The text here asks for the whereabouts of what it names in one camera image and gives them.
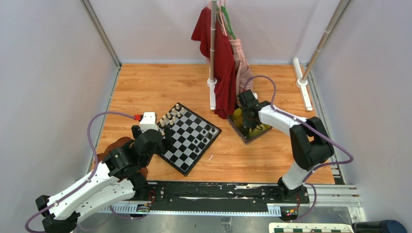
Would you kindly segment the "black white chessboard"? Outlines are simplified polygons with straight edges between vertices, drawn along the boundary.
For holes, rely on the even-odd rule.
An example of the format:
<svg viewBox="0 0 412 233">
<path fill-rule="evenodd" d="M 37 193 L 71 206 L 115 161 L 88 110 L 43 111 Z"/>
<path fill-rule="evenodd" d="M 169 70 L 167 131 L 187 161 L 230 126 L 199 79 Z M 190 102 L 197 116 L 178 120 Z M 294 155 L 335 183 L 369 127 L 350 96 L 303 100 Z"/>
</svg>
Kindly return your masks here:
<svg viewBox="0 0 412 233">
<path fill-rule="evenodd" d="M 203 154 L 205 154 L 205 152 L 218 138 L 222 130 L 191 109 L 187 108 L 186 106 L 184 107 L 187 109 L 187 113 L 185 114 L 187 120 L 183 124 L 182 128 L 177 132 L 171 131 L 173 142 L 172 149 L 162 153 L 159 157 L 169 165 L 171 165 L 173 168 L 175 168 L 178 172 L 180 172 L 184 176 L 187 176 L 201 159 Z M 204 127 L 205 125 L 210 125 L 217 128 L 218 133 L 215 139 L 212 141 L 211 145 L 204 152 L 197 154 L 194 152 L 195 145 L 193 143 L 193 140 L 196 136 L 195 129 L 198 126 Z"/>
</svg>

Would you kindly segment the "yellow metal tin tray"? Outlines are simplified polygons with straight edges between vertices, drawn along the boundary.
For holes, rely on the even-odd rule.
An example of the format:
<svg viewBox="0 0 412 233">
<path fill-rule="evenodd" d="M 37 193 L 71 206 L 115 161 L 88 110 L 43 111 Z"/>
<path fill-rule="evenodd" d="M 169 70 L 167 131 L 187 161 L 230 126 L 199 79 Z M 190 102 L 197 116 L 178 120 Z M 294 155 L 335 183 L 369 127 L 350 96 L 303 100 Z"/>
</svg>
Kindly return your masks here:
<svg viewBox="0 0 412 233">
<path fill-rule="evenodd" d="M 227 119 L 228 124 L 240 138 L 243 144 L 248 145 L 272 129 L 272 126 L 260 124 L 256 128 L 244 127 L 241 108 L 237 108 Z"/>
</svg>

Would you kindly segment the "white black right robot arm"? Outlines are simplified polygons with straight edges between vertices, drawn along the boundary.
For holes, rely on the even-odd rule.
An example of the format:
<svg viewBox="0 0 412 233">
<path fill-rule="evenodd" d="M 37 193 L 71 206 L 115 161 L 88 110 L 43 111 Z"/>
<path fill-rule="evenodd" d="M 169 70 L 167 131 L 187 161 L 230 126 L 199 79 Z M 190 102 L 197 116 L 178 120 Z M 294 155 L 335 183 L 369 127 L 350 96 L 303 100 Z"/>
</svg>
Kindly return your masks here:
<svg viewBox="0 0 412 233">
<path fill-rule="evenodd" d="M 243 129 L 254 130 L 269 125 L 289 136 L 293 163 L 278 180 L 275 194 L 282 202 L 291 202 L 315 167 L 334 155 L 323 122 L 318 117 L 305 118 L 290 114 L 269 101 L 260 102 L 251 90 L 240 93 L 238 100 Z"/>
</svg>

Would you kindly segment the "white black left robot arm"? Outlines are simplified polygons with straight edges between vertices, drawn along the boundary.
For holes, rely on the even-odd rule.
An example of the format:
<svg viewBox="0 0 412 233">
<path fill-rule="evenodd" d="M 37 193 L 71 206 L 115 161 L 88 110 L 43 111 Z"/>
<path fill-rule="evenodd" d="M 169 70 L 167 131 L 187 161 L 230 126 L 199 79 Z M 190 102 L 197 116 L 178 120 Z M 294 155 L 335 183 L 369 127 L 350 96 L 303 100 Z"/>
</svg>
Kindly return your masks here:
<svg viewBox="0 0 412 233">
<path fill-rule="evenodd" d="M 146 132 L 133 126 L 135 138 L 113 148 L 95 169 L 66 190 L 36 199 L 46 233 L 69 233 L 79 223 L 103 208 L 135 198 L 153 202 L 154 191 L 141 170 L 154 154 L 172 147 L 169 126 Z"/>
</svg>

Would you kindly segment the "black pieces set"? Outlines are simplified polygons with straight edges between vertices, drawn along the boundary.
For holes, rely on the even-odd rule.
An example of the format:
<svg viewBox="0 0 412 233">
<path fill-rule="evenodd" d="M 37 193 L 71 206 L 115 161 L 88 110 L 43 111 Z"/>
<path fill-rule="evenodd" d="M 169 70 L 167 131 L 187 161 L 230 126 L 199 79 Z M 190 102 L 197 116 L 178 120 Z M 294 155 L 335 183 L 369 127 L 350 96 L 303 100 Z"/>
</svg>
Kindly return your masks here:
<svg viewBox="0 0 412 233">
<path fill-rule="evenodd" d="M 207 131 L 207 134 L 210 133 L 212 134 L 212 138 L 208 139 L 207 138 L 207 134 L 203 135 L 202 134 L 202 130 L 205 129 Z M 195 139 L 197 139 L 197 135 L 201 134 L 203 136 L 202 140 L 198 140 L 198 144 L 194 144 L 195 148 L 194 148 L 194 152 L 199 154 L 204 152 L 212 143 L 212 141 L 215 139 L 217 133 L 218 133 L 218 129 L 215 127 L 212 127 L 210 125 L 205 125 L 204 127 L 196 127 L 196 136 Z"/>
</svg>

